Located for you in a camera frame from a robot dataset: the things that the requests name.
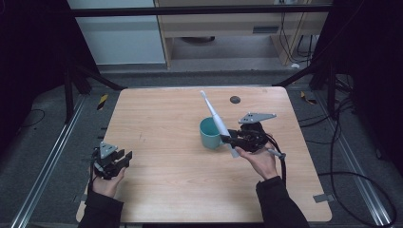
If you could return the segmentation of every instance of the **teal cup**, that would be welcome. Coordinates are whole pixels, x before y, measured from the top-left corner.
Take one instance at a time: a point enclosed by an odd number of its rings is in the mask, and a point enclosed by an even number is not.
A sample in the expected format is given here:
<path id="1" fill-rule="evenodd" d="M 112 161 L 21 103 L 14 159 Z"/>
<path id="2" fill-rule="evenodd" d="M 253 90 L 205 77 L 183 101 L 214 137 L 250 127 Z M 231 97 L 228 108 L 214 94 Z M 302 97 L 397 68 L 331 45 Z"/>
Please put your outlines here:
<path id="1" fill-rule="evenodd" d="M 201 143 L 208 149 L 216 149 L 222 145 L 220 132 L 212 117 L 207 117 L 200 124 Z"/>

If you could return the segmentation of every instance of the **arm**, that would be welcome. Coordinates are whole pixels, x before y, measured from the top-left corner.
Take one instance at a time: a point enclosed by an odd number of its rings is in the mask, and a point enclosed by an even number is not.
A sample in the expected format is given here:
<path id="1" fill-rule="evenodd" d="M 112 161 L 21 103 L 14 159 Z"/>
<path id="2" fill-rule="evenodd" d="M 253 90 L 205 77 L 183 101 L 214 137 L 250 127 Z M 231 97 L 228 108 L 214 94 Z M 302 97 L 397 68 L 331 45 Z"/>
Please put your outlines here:
<path id="1" fill-rule="evenodd" d="M 88 187 L 86 209 L 78 225 L 79 228 L 118 228 L 120 226 L 124 204 L 115 200 L 113 197 L 124 175 L 125 168 L 112 180 L 103 180 L 99 177 L 95 178 L 92 189 Z"/>
<path id="2" fill-rule="evenodd" d="M 273 145 L 267 144 L 255 153 L 246 152 L 236 147 L 241 157 L 247 159 L 252 167 L 265 181 L 256 186 L 260 208 L 265 227 L 309 227 L 308 221 L 288 195 L 281 178 L 276 170 L 276 160 L 267 148 Z"/>
<path id="3" fill-rule="evenodd" d="M 265 227 L 309 227 L 279 176 L 259 182 L 256 192 Z"/>

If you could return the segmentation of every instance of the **small round object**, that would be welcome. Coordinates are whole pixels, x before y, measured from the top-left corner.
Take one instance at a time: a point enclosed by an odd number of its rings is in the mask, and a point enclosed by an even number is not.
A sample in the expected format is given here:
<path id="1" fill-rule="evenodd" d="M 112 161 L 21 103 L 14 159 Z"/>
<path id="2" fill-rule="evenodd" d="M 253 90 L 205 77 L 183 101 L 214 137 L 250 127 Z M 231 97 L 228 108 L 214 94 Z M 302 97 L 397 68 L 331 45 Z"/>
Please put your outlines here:
<path id="1" fill-rule="evenodd" d="M 230 101 L 232 104 L 238 104 L 238 103 L 240 103 L 240 97 L 238 97 L 238 96 L 232 96 L 232 97 L 229 99 L 229 101 Z"/>

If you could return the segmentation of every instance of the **black cable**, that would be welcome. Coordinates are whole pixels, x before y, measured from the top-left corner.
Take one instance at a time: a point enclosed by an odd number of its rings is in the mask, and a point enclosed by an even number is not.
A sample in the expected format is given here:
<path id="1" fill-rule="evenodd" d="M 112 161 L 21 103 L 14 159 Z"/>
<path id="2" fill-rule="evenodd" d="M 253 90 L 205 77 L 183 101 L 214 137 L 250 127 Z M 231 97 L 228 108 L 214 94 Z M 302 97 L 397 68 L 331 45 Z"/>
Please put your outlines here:
<path id="1" fill-rule="evenodd" d="M 290 45 L 288 44 L 288 40 L 287 40 L 287 35 L 285 34 L 285 31 L 284 31 L 284 17 L 285 17 L 285 13 L 283 12 L 281 14 L 281 27 L 280 27 L 280 31 L 279 31 L 279 43 L 281 44 L 282 49 L 287 54 L 287 57 L 288 57 L 288 59 L 290 60 L 291 63 L 294 63 L 294 64 L 303 63 L 305 61 L 300 61 L 300 60 L 295 59 L 293 57 L 293 53 L 291 53 Z M 288 50 L 285 48 L 284 44 L 282 43 L 282 40 L 281 40 L 282 34 L 284 34 L 285 43 L 287 44 Z"/>
<path id="2" fill-rule="evenodd" d="M 316 142 L 316 141 L 309 141 L 309 140 L 306 140 L 306 142 L 307 143 L 315 143 L 315 144 L 330 144 L 330 143 L 332 143 L 332 142 Z"/>
<path id="3" fill-rule="evenodd" d="M 313 126 L 313 125 L 319 124 L 319 123 L 321 123 L 321 122 L 323 122 L 323 121 L 326 121 L 329 117 L 330 117 L 330 115 L 328 115 L 328 116 L 326 116 L 326 117 L 324 117 L 324 118 L 322 118 L 322 119 L 320 119 L 320 120 L 318 120 L 318 121 L 316 121 L 316 122 L 308 123 L 308 124 L 306 124 L 306 125 L 301 125 L 300 128 L 302 128 L 302 127 L 308 127 L 308 126 Z"/>
<path id="4" fill-rule="evenodd" d="M 27 125 L 22 125 L 21 127 L 30 127 L 30 126 L 34 126 L 34 125 L 40 123 L 42 120 L 44 120 L 44 118 L 45 118 L 45 111 L 44 111 L 44 110 L 42 110 L 42 109 L 32 109 L 30 112 L 32 112 L 32 111 L 40 111 L 40 112 L 42 112 L 42 117 L 41 117 L 41 119 L 39 119 L 39 121 L 37 121 L 37 122 L 35 122 L 35 123 L 31 123 L 31 124 L 27 124 Z"/>
<path id="5" fill-rule="evenodd" d="M 338 77 L 336 77 L 336 82 L 337 82 L 336 86 L 339 91 L 344 92 L 345 94 L 353 92 L 353 88 L 350 85 L 350 81 L 349 81 L 348 77 L 347 77 L 347 83 L 345 83 L 343 80 L 339 79 Z"/>
<path id="6" fill-rule="evenodd" d="M 310 38 L 310 41 L 309 41 L 309 47 L 308 47 L 307 51 L 300 51 L 299 50 L 300 45 L 302 43 L 302 40 L 304 38 L 303 35 L 301 35 L 301 38 L 299 39 L 299 42 L 298 42 L 298 45 L 297 45 L 297 55 L 300 56 L 300 57 L 306 58 L 307 66 L 310 64 L 310 62 L 312 60 L 311 55 L 312 55 L 312 39 L 313 39 L 313 37 L 314 37 L 314 35 L 311 35 L 311 38 Z"/>
<path id="7" fill-rule="evenodd" d="M 312 120 L 312 119 L 315 119 L 315 118 L 318 118 L 318 117 L 322 117 L 322 116 L 324 116 L 324 114 L 317 115 L 317 116 L 315 116 L 315 117 L 308 117 L 308 118 L 306 118 L 306 119 L 302 119 L 302 120 L 298 120 L 298 121 L 299 121 L 299 122 L 309 121 L 309 120 Z"/>
<path id="8" fill-rule="evenodd" d="M 95 165 L 97 153 L 98 153 L 98 150 L 97 150 L 97 148 L 95 148 L 94 151 L 92 152 L 91 159 L 89 160 L 89 182 L 88 182 L 87 191 L 92 191 L 93 182 L 98 177 L 98 176 L 95 176 L 95 178 L 93 178 L 94 165 Z"/>
<path id="9" fill-rule="evenodd" d="M 334 147 L 335 147 L 335 142 L 336 142 L 337 131 L 338 131 L 339 126 L 340 126 L 339 116 L 340 116 L 340 114 L 341 114 L 341 112 L 342 112 L 342 111 L 341 111 L 341 110 L 342 110 L 341 107 L 342 107 L 343 105 L 347 104 L 347 103 L 348 103 L 349 101 L 351 101 L 351 100 L 348 98 L 348 99 L 346 99 L 346 100 L 344 100 L 344 101 L 340 104 L 340 106 L 337 108 L 337 111 L 335 112 L 336 127 L 335 127 L 335 132 L 334 132 L 333 137 L 332 137 L 332 143 L 331 143 L 331 149 L 330 149 L 330 172 L 328 172 L 328 173 L 323 173 L 323 174 L 318 174 L 318 175 L 319 175 L 319 176 L 323 176 L 323 175 L 329 175 L 329 176 L 330 176 L 331 185 L 332 185 L 332 190 L 333 190 L 335 199 L 337 200 L 337 202 L 339 203 L 339 205 L 340 205 L 350 216 L 352 216 L 354 219 L 356 219 L 356 220 L 358 220 L 359 222 L 361 222 L 362 224 L 368 225 L 368 226 L 370 226 L 370 227 L 390 227 L 390 226 L 392 226 L 392 225 L 396 222 L 396 214 L 397 214 L 397 212 L 396 212 L 395 206 L 394 206 L 394 204 L 392 203 L 391 199 L 389 198 L 388 194 L 387 194 L 376 182 L 374 182 L 373 180 L 371 180 L 371 179 L 369 179 L 369 178 L 367 178 L 367 177 L 365 177 L 365 176 L 363 176 L 363 175 L 360 175 L 360 174 L 357 174 L 357 173 L 353 173 L 353 172 L 336 172 L 336 171 L 334 171 L 334 168 L 333 168 Z M 380 190 L 380 192 L 381 192 L 381 193 L 385 196 L 385 198 L 387 199 L 388 203 L 391 205 L 391 208 L 392 208 L 392 210 L 393 210 L 393 218 L 392 218 L 392 221 L 391 221 L 390 223 L 386 224 L 386 225 L 381 225 L 381 226 L 379 226 L 379 225 L 376 225 L 376 224 L 371 224 L 370 222 L 367 222 L 367 221 L 363 220 L 362 218 L 356 216 L 353 212 L 351 212 L 351 211 L 341 202 L 341 200 L 339 199 L 338 194 L 337 194 L 337 191 L 336 191 L 336 187 L 335 187 L 334 175 L 342 175 L 342 174 L 356 175 L 356 176 L 359 176 L 360 178 L 364 178 L 365 180 L 370 181 L 371 183 L 373 183 L 374 186 L 376 186 L 376 188 L 377 188 L 378 190 Z"/>
<path id="10" fill-rule="evenodd" d="M 287 167 L 285 166 L 285 154 L 281 152 L 281 150 L 279 149 L 278 143 L 273 138 L 273 136 L 271 136 L 269 134 L 266 134 L 266 136 L 269 139 L 270 144 L 272 144 L 276 148 L 276 150 L 279 152 L 279 154 L 281 154 L 281 157 L 278 157 L 279 162 L 281 164 L 281 179 L 282 179 L 282 182 L 284 183 L 284 186 L 287 186 L 286 185 L 286 182 L 287 182 Z"/>
<path id="11" fill-rule="evenodd" d="M 385 197 L 385 199 L 386 199 L 386 201 L 391 205 L 391 208 L 392 208 L 392 211 L 393 211 L 393 219 L 392 219 L 392 221 L 390 222 L 390 223 L 388 223 L 388 224 L 386 224 L 386 225 L 375 225 L 375 224 L 371 224 L 371 223 L 369 223 L 369 222 L 366 222 L 366 221 L 364 221 L 363 219 L 361 219 L 361 218 L 359 218 L 359 217 L 357 217 L 355 214 L 353 214 L 350 210 L 348 210 L 347 209 L 347 207 L 340 201 L 340 199 L 336 196 L 336 192 L 335 192 L 335 190 L 333 190 L 334 191 L 334 193 L 335 193 L 335 198 L 337 199 L 337 201 L 338 201 L 338 203 L 340 204 L 340 206 L 350 215 L 350 216 L 352 216 L 353 218 L 355 218 L 355 219 L 357 219 L 358 221 L 360 221 L 361 223 L 363 223 L 363 224 L 365 224 L 365 225 L 368 225 L 368 226 L 371 226 L 371 227 L 390 227 L 390 226 L 392 226 L 395 222 L 396 222 L 396 219 L 397 219 L 397 210 L 396 210 L 396 207 L 394 206 L 394 204 L 393 204 L 393 202 L 392 202 L 392 200 L 391 200 L 391 198 L 388 196 L 388 194 L 386 193 L 386 191 L 379 185 L 379 184 L 377 184 L 374 180 L 372 180 L 372 179 L 370 179 L 370 178 L 368 178 L 368 177 L 365 177 L 364 175 L 360 175 L 360 174 L 357 174 L 357 173 L 354 173 L 354 172 L 348 172 L 348 171 L 334 171 L 333 173 L 320 173 L 320 174 L 318 174 L 319 176 L 329 176 L 329 175 L 351 175 L 351 176 L 357 176 L 357 177 L 360 177 L 360 178 L 362 178 L 362 179 L 365 179 L 366 181 L 369 181 L 371 184 L 373 184 L 382 194 L 383 194 L 383 196 Z"/>

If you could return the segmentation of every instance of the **gray floor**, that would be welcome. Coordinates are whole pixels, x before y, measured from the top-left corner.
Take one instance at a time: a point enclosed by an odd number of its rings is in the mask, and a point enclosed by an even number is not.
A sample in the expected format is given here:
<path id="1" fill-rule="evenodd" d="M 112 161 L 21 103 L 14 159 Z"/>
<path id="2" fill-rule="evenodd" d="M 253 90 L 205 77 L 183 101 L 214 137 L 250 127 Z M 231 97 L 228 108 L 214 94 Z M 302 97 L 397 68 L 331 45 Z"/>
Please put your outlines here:
<path id="1" fill-rule="evenodd" d="M 139 70 L 137 73 L 105 74 L 111 81 L 129 87 L 143 86 L 269 86 L 292 76 L 297 69 L 291 64 L 283 66 L 274 51 L 269 37 L 217 37 L 213 42 L 202 39 L 178 39 L 173 50 L 172 66 L 169 69 Z M 301 50 L 306 49 L 306 42 Z M 93 80 L 90 95 L 78 95 L 75 102 L 84 101 L 83 109 L 74 125 L 57 165 L 52 170 L 43 193 L 30 215 L 29 224 L 42 227 L 76 226 L 75 213 L 78 203 L 73 199 L 86 188 L 87 166 L 92 148 L 99 145 L 105 134 L 119 91 L 113 91 Z M 318 104 L 309 104 L 301 99 L 300 91 L 311 94 L 307 83 L 309 76 L 287 87 L 290 100 L 300 125 L 304 126 L 326 116 L 324 102 L 326 89 L 315 91 Z M 103 110 L 96 110 L 100 97 L 107 93 L 108 100 Z M 339 101 L 348 94 L 337 93 Z M 335 171 L 352 171 L 351 163 L 358 164 L 359 171 L 379 184 L 397 208 L 397 224 L 401 220 L 403 181 L 392 163 L 380 160 L 375 155 L 374 144 L 355 114 L 352 106 L 340 114 L 342 135 L 337 138 L 333 153 Z M 40 95 L 32 106 L 25 127 L 9 148 L 10 157 L 1 161 L 0 174 L 0 224 L 9 227 L 17 215 L 29 191 L 47 162 L 52 146 L 64 127 L 64 89 L 56 87 Z M 334 122 L 326 120 L 309 127 L 302 127 L 311 157 L 318 174 L 330 171 L 331 145 Z M 329 176 L 320 176 L 324 192 L 334 194 Z M 374 223 L 376 213 L 385 212 L 392 217 L 392 210 L 385 197 L 378 191 L 368 192 L 366 183 L 351 176 L 335 176 L 336 193 L 346 208 L 364 221 Z M 376 200 L 381 208 L 373 206 Z M 313 227 L 368 227 L 350 216 L 338 201 L 329 202 L 333 218 Z"/>

